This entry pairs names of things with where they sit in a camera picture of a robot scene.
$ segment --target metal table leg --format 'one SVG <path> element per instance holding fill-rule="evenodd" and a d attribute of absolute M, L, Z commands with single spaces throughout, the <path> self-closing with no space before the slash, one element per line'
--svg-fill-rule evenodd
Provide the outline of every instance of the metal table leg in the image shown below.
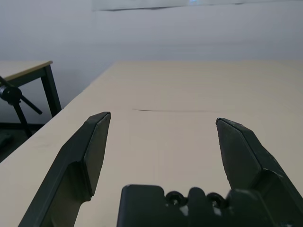
<path fill-rule="evenodd" d="M 45 76 L 41 77 L 41 80 L 47 98 L 47 102 L 51 110 L 52 117 L 55 117 L 57 113 L 61 111 L 61 105 L 60 105 L 55 81 L 53 79 L 51 66 L 48 65 L 44 67 L 44 69 L 45 69 Z"/>

